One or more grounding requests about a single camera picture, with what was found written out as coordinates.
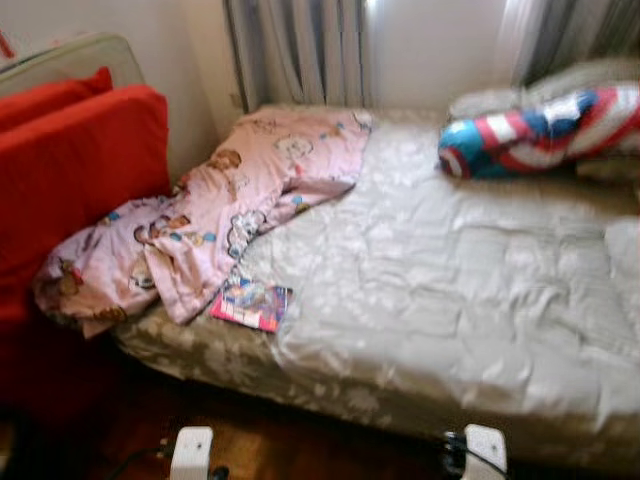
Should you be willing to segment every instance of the bed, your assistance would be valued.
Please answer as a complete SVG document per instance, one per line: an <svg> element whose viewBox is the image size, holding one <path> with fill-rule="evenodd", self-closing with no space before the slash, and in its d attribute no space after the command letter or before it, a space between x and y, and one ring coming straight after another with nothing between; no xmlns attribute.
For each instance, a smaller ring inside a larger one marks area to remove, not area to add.
<svg viewBox="0 0 640 480"><path fill-rule="evenodd" d="M294 290L275 335L206 313L179 326L155 304L112 330L120 348L178 378L376 428L487 424L517 457L637 471L633 190L454 180L434 168L441 115L374 118L357 186L240 261L243 276Z"/></svg>

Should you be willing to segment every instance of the gray curtain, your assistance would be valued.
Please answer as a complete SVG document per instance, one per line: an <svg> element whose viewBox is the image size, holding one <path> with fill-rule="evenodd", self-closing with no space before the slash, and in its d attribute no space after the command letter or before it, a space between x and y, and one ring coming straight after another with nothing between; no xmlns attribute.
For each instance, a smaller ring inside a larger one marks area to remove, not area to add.
<svg viewBox="0 0 640 480"><path fill-rule="evenodd" d="M640 0L546 2L525 83L581 60L640 51Z"/></svg>
<svg viewBox="0 0 640 480"><path fill-rule="evenodd" d="M226 0L245 110L363 106L363 0Z"/></svg>

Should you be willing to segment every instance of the red sofa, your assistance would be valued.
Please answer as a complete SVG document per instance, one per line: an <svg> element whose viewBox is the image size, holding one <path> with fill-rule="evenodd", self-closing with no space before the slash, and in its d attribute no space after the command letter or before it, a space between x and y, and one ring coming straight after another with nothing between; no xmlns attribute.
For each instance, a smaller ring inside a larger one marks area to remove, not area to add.
<svg viewBox="0 0 640 480"><path fill-rule="evenodd" d="M0 408L63 426L116 369L37 312L33 275L73 232L131 198L167 194L167 105L146 86L98 95L0 134Z"/></svg>

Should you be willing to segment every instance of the magazine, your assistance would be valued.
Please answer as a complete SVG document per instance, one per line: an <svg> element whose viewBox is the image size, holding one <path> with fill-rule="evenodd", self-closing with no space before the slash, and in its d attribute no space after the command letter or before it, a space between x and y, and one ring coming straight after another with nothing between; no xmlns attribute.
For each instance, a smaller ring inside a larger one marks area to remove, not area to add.
<svg viewBox="0 0 640 480"><path fill-rule="evenodd" d="M293 290L241 278L225 283L213 301L210 314L250 328L275 332L284 317Z"/></svg>

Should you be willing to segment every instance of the cartoon character print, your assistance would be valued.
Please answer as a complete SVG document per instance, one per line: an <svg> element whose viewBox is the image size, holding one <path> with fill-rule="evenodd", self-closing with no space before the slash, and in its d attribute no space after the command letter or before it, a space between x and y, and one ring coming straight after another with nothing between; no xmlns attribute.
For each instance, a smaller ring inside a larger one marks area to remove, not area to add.
<svg viewBox="0 0 640 480"><path fill-rule="evenodd" d="M236 183L229 176L229 170L237 169L242 163L242 157L237 150L222 149L213 154L211 160L207 162L207 167L218 170L227 181L227 191L235 202L238 199L238 189Z"/></svg>
<svg viewBox="0 0 640 480"><path fill-rule="evenodd" d="M229 276L227 277L227 284L229 285L244 285L245 283L251 281L251 278L248 276L243 276L238 268L238 265L234 265L229 272Z"/></svg>
<svg viewBox="0 0 640 480"><path fill-rule="evenodd" d="M216 234L212 232L206 232L204 235L201 235L198 232L185 232L183 236L195 247L204 245L205 242L213 243L217 239Z"/></svg>
<svg viewBox="0 0 640 480"><path fill-rule="evenodd" d="M258 228L266 221L264 213L258 210L251 210L245 214L238 214L231 217L231 228L227 234L229 243L229 256L234 259L240 258L249 242L258 234Z"/></svg>
<svg viewBox="0 0 640 480"><path fill-rule="evenodd" d="M104 225L105 227L108 227L109 225L111 225L113 222L115 222L116 220L120 219L120 214L118 212L111 212L109 214L107 214L106 217L104 217L102 220L100 220L100 225Z"/></svg>
<svg viewBox="0 0 640 480"><path fill-rule="evenodd" d="M131 273L129 274L129 289L137 287L143 290L152 290L155 286L156 284L153 281L151 272L149 271L149 265L147 265L144 255L140 254L131 267Z"/></svg>
<svg viewBox="0 0 640 480"><path fill-rule="evenodd" d="M373 117L369 112L353 112L353 119L360 127L360 131L371 132L373 130Z"/></svg>
<svg viewBox="0 0 640 480"><path fill-rule="evenodd" d="M313 143L300 135L287 135L274 144L280 155L290 162L301 160L313 151Z"/></svg>
<svg viewBox="0 0 640 480"><path fill-rule="evenodd" d="M291 201L296 206L296 215L302 212L306 212L311 208L311 205L305 203L300 195L296 195Z"/></svg>
<svg viewBox="0 0 640 480"><path fill-rule="evenodd" d="M278 125L274 119L259 118L251 121L253 132L261 135L273 135L277 127Z"/></svg>
<svg viewBox="0 0 640 480"><path fill-rule="evenodd" d="M99 322L122 323L127 319L127 312L125 312L121 306L116 305L95 312L92 318Z"/></svg>
<svg viewBox="0 0 640 480"><path fill-rule="evenodd" d="M174 240L181 240L182 236L174 230L189 224L191 224L191 221L186 215L179 215L173 218L168 215L162 215L151 222L149 227L138 225L133 231L133 238L143 245L151 244L152 240L164 236L169 236Z"/></svg>
<svg viewBox="0 0 640 480"><path fill-rule="evenodd" d="M62 273L62 278L58 281L60 294L64 296L75 295L80 290L80 285L84 283L80 270L73 265L71 260L64 258L58 258L58 265Z"/></svg>
<svg viewBox="0 0 640 480"><path fill-rule="evenodd" d="M180 180L178 180L176 184L173 186L173 189L171 190L171 194L174 197L177 197L179 195L188 197L189 195L191 195L191 191L189 190L190 179L191 179L191 174L185 173L182 177L180 177Z"/></svg>
<svg viewBox="0 0 640 480"><path fill-rule="evenodd" d="M321 133L320 139L326 140L327 138L336 138L342 136L342 130L344 130L344 124L342 122L336 123L328 132Z"/></svg>
<svg viewBox="0 0 640 480"><path fill-rule="evenodd" d="M227 192L229 192L229 195L233 197L247 185L249 185L249 178L246 175L243 175L242 173L233 174L228 179Z"/></svg>

